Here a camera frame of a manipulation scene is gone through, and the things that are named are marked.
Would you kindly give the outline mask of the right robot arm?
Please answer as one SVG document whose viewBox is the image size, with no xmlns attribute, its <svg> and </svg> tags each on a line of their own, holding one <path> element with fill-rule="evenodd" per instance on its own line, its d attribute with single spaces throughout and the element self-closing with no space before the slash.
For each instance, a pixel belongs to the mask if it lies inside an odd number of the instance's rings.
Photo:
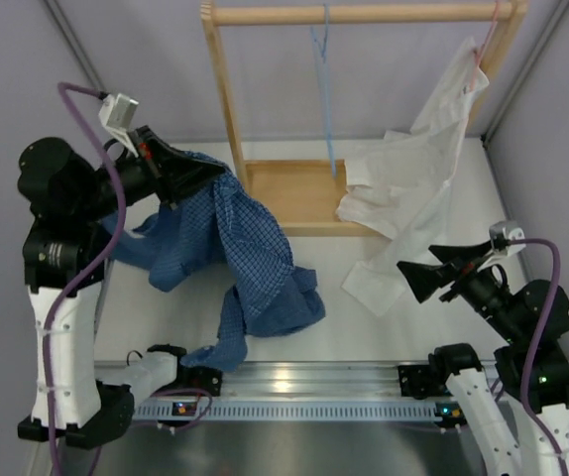
<svg viewBox="0 0 569 476">
<path fill-rule="evenodd" d="M 548 280 L 517 293 L 498 260 L 526 245 L 552 255 Z M 398 368 L 400 391 L 416 400 L 451 397 L 439 428 L 471 430 L 490 475 L 569 475 L 569 361 L 558 340 L 569 332 L 569 299 L 559 285 L 560 253 L 540 238 L 493 238 L 474 246 L 432 245 L 437 264 L 398 262 L 418 302 L 436 291 L 464 300 L 505 341 L 494 353 L 498 383 L 511 400 L 516 429 L 499 410 L 476 351 L 468 343 L 437 347 L 425 364 Z"/>
</svg>

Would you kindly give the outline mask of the blue checked shirt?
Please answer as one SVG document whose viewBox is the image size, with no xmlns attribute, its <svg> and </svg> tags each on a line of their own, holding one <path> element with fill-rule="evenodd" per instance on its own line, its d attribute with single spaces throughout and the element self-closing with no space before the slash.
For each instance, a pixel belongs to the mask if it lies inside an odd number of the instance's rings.
<svg viewBox="0 0 569 476">
<path fill-rule="evenodd" d="M 248 336 L 291 335 L 326 315 L 315 270 L 295 264 L 277 220 L 230 170 L 122 233 L 111 257 L 147 271 L 162 292 L 211 265 L 228 266 L 235 283 L 223 298 L 217 342 L 182 356 L 185 367 L 232 372 L 247 357 Z"/>
</svg>

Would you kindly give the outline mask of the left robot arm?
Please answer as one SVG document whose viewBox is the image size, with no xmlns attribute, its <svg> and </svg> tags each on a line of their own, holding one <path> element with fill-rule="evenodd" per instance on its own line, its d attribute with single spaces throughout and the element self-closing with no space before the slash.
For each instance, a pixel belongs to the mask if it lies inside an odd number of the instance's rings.
<svg viewBox="0 0 569 476">
<path fill-rule="evenodd" d="M 31 144 L 19 166 L 18 189 L 35 218 L 23 259 L 37 330 L 38 382 L 18 434 L 94 449 L 120 438 L 145 399 L 159 391 L 181 395 L 214 374 L 183 366 L 183 348 L 157 344 L 126 369 L 96 378 L 95 317 L 110 240 L 101 220 L 120 204 L 150 195 L 179 204 L 224 167 L 171 147 L 145 126 L 129 134 L 112 170 L 93 167 L 57 137 Z"/>
</svg>

